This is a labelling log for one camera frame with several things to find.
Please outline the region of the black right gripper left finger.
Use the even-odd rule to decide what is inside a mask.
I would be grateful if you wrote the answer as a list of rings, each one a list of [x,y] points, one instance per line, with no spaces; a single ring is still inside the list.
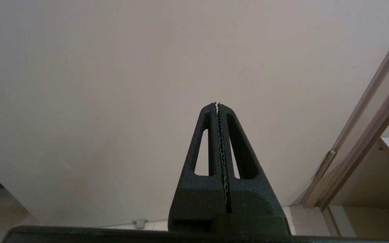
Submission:
[[[214,103],[200,111],[168,214],[169,231],[210,232],[213,218],[227,211],[216,111]],[[206,176],[195,173],[204,131],[208,149]]]

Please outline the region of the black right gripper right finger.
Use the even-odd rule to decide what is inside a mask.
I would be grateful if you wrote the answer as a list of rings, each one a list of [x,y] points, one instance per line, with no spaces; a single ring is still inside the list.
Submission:
[[[225,192],[225,213],[219,232],[289,234],[279,201],[235,112],[219,105],[219,146]]]

